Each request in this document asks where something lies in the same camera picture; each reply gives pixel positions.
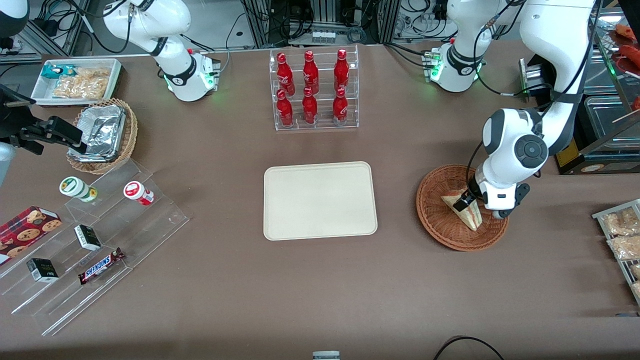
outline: wicker basket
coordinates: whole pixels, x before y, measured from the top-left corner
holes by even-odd
[[[418,187],[415,205],[422,225],[443,245],[460,251],[484,250],[504,235],[509,218],[496,219],[491,210],[478,204],[483,223],[472,231],[440,198],[448,191],[466,187],[466,170],[465,165],[445,165],[428,173]],[[469,175],[475,172],[471,168]]]
[[[122,134],[122,143],[120,144],[120,154],[118,155],[116,160],[110,163],[81,163],[80,161],[73,160],[67,155],[67,161],[69,161],[71,166],[78,171],[89,172],[94,175],[102,175],[105,172],[109,171],[109,169],[115,167],[121,161],[131,157],[133,148],[136,146],[136,136],[138,135],[138,120],[136,120],[136,114],[131,111],[131,108],[129,107],[129,105],[127,105],[126,102],[120,99],[109,99],[101,102],[96,102],[95,104],[91,104],[90,106],[95,107],[107,105],[118,105],[127,112],[127,118],[124,124],[125,127]],[[76,116],[74,125],[78,125],[79,120],[80,114]]]

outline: red bottle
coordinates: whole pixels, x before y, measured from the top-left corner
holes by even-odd
[[[287,94],[284,90],[278,89],[276,96],[278,97],[276,107],[278,108],[278,116],[280,117],[282,126],[293,126],[293,109],[291,108],[291,103],[287,99]]]
[[[338,91],[340,87],[347,88],[349,84],[349,64],[347,63],[347,51],[338,50],[338,61],[333,68],[333,87]]]
[[[276,58],[278,59],[278,82],[280,88],[287,92],[288,96],[293,96],[296,93],[296,87],[293,85],[293,71],[287,64],[287,57],[283,53],[279,53]]]
[[[314,97],[314,92],[309,86],[305,88],[305,98],[302,99],[302,108],[305,112],[305,121],[309,125],[314,125],[318,119],[318,103]]]
[[[339,88],[335,92],[333,100],[333,123],[342,126],[347,122],[347,99],[344,97],[344,88]]]
[[[309,86],[314,95],[317,94],[320,91],[318,65],[314,61],[314,52],[311,50],[305,51],[305,67],[302,73],[305,75],[305,86]]]

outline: table surface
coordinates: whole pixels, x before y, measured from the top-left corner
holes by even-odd
[[[431,44],[421,48],[430,49]],[[268,52],[233,53],[220,90],[176,100],[150,57],[120,58],[117,97],[138,117],[133,158],[192,217],[135,271],[53,337],[0,305],[4,359],[431,359],[456,335],[506,359],[637,359],[640,318],[591,214],[638,198],[640,176],[560,176],[551,159],[509,229],[482,252],[456,252],[420,224],[415,192],[440,165],[466,163],[485,119],[524,104],[476,83],[451,94],[382,46],[360,46],[360,128],[276,133]],[[492,45],[483,67],[498,89],[518,84],[521,42]],[[73,119],[77,109],[41,109]],[[65,149],[19,152],[0,188],[0,222],[30,205],[57,209]],[[486,157],[481,151],[479,163]],[[371,165],[378,231],[268,241],[264,171],[340,161]],[[493,359],[457,343],[441,359]]]

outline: acrylic display stand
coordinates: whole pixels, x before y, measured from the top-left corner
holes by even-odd
[[[347,51],[347,62],[349,63],[349,84],[346,87],[345,98],[349,105],[347,107],[347,121],[343,126],[336,126],[333,123],[333,100],[335,98],[335,89],[333,87],[333,68],[337,61],[338,49]],[[318,103],[318,120],[316,124],[309,125],[303,118],[302,98],[304,98],[303,89],[305,88],[302,68],[305,66],[305,51],[308,49],[278,49],[271,50],[269,53],[269,78],[271,80],[271,102],[273,103],[273,118],[275,120],[276,130],[313,130],[313,129],[344,129],[350,127],[358,127],[360,124],[358,98],[358,48],[356,46],[342,47],[314,47],[314,59],[319,71],[320,91],[315,94]],[[284,127],[278,116],[276,107],[277,97],[276,91],[280,88],[278,83],[278,62],[276,55],[284,53],[287,55],[287,63],[293,71],[293,83],[296,86],[296,93],[289,97],[293,107],[293,126]]]
[[[153,191],[151,205],[124,197],[122,190],[132,180]],[[94,201],[69,200],[56,211],[63,225],[0,267],[1,300],[13,314],[33,316],[43,336],[60,331],[189,221],[156,186],[151,173],[133,160],[111,169],[92,186],[98,190]],[[77,224],[93,227],[100,250],[80,246],[74,232]],[[78,274],[117,247],[126,258],[81,285]],[[26,265],[31,258],[50,259],[60,278],[49,284],[34,281]]]

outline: cookie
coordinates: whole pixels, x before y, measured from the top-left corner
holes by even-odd
[[[26,246],[14,247],[13,249],[9,250],[9,252],[7,252],[6,255],[9,258],[15,258],[16,256],[18,256],[18,254],[20,254],[26,248],[27,248]]]
[[[46,231],[46,232],[52,231],[53,229],[57,228],[61,224],[62,224],[62,221],[60,220],[51,220],[50,222],[42,226],[42,231]]]
[[[27,215],[27,222],[34,225],[40,225],[46,218],[47,217],[43,213],[39,212],[38,210],[33,210],[29,213],[29,215]]]
[[[38,235],[40,235],[40,230],[38,229],[26,229],[23,230],[20,234],[18,234],[19,241],[29,241],[35,239]]]

